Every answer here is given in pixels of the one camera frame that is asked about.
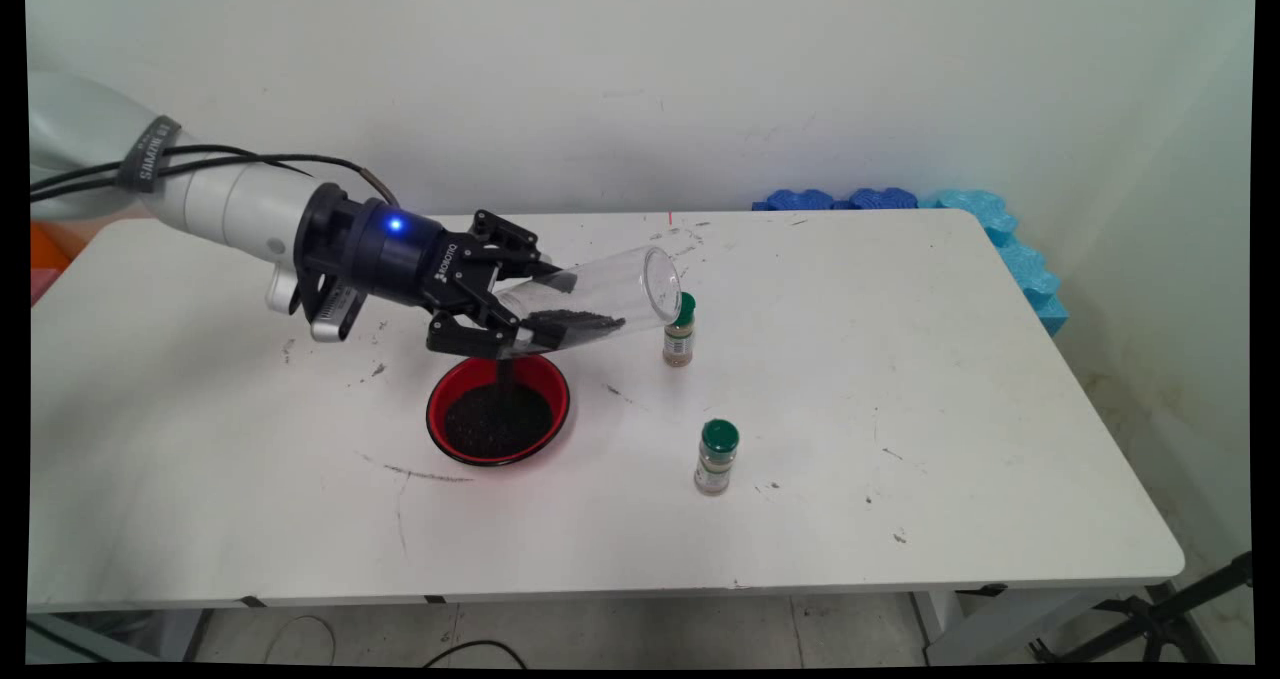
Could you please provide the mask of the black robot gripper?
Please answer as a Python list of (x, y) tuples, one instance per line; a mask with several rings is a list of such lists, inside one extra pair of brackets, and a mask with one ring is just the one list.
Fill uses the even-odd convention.
[(334, 183), (320, 184), (306, 202), (296, 232), (296, 305), (316, 313), (338, 288), (435, 313), (426, 348), (435, 354), (511, 360), (561, 348), (561, 328), (531, 319), (520, 300), (502, 296), (516, 323), (465, 325), (449, 313), (477, 313), (490, 282), (529, 279), (571, 293), (579, 278), (549, 261), (538, 237), (488, 210), (468, 231), (443, 224), (378, 199), (357, 202)]

